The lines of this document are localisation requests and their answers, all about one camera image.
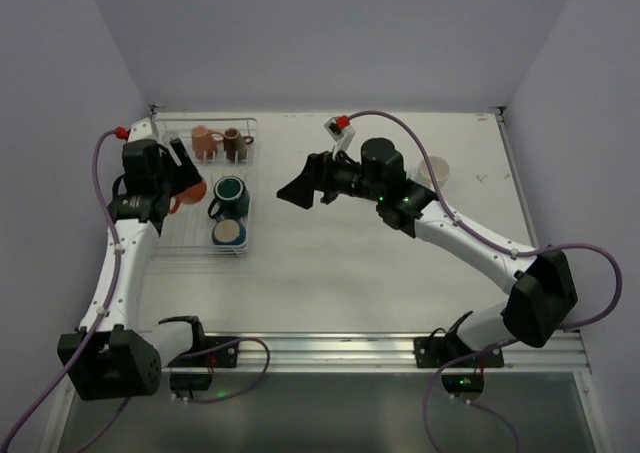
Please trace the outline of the pink mug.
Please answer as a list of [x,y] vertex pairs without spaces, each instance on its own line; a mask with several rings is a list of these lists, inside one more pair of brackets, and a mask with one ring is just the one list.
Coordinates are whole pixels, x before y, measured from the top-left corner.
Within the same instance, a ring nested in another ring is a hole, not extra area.
[[191,130],[191,145],[199,160],[212,159],[218,154],[218,146],[224,140],[222,132],[198,125]]

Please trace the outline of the white mug gold rim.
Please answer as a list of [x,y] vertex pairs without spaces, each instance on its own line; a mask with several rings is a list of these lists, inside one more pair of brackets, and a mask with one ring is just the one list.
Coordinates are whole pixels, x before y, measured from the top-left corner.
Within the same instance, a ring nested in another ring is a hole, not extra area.
[[429,163],[431,167],[428,167],[424,160],[418,163],[416,180],[426,187],[432,187],[433,184],[442,187],[450,175],[449,163],[439,156],[430,156]]

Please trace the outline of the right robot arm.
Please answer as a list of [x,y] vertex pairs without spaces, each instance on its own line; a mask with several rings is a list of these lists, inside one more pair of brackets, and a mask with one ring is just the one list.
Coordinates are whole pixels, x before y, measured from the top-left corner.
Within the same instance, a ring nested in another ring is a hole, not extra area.
[[434,191],[408,178],[403,156],[386,138],[366,141],[360,161],[343,152],[310,154],[302,172],[276,196],[310,209],[316,193],[324,204],[339,195],[375,202],[387,226],[447,251],[506,294],[493,307],[463,314],[428,347],[439,363],[513,340],[541,348],[577,303],[563,252],[536,254],[500,235],[492,246],[472,237],[461,220],[445,212]]

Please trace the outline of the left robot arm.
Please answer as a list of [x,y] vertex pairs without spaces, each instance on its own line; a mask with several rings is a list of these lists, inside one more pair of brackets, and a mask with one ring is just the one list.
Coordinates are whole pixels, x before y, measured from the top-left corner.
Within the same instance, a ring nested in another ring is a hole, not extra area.
[[168,145],[127,142],[122,163],[106,207],[107,250],[96,291],[80,325],[57,346],[84,401],[153,395],[162,369],[204,344],[195,316],[162,319],[147,334],[138,327],[146,269],[171,200],[202,177],[178,138]]

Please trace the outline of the dark blue mug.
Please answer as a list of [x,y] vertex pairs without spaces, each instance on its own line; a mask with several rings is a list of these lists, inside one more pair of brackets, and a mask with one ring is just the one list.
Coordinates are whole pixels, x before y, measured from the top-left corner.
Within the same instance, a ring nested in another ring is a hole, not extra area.
[[216,246],[239,247],[246,242],[246,238],[245,226],[233,218],[217,222],[211,232],[212,243]]

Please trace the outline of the brown mug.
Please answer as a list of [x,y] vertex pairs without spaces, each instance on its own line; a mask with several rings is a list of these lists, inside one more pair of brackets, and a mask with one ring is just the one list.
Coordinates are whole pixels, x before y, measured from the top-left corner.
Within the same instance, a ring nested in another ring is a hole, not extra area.
[[232,163],[245,162],[248,156],[248,146],[255,138],[242,135],[237,129],[229,128],[223,133],[223,146],[226,159]]

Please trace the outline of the dark green mug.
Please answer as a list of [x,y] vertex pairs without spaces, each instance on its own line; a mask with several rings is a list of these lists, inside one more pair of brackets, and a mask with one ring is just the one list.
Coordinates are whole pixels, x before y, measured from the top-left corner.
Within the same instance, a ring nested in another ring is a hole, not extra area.
[[210,219],[240,219],[249,212],[250,194],[245,182],[237,176],[219,179],[213,188],[213,199],[209,203],[207,215]]

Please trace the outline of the orange mug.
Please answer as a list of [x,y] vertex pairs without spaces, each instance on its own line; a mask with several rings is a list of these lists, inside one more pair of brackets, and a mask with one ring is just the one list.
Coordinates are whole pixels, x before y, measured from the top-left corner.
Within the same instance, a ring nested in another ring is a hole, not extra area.
[[182,205],[194,205],[199,203],[207,193],[207,183],[201,180],[199,183],[188,187],[183,192],[172,198],[169,214],[175,214]]

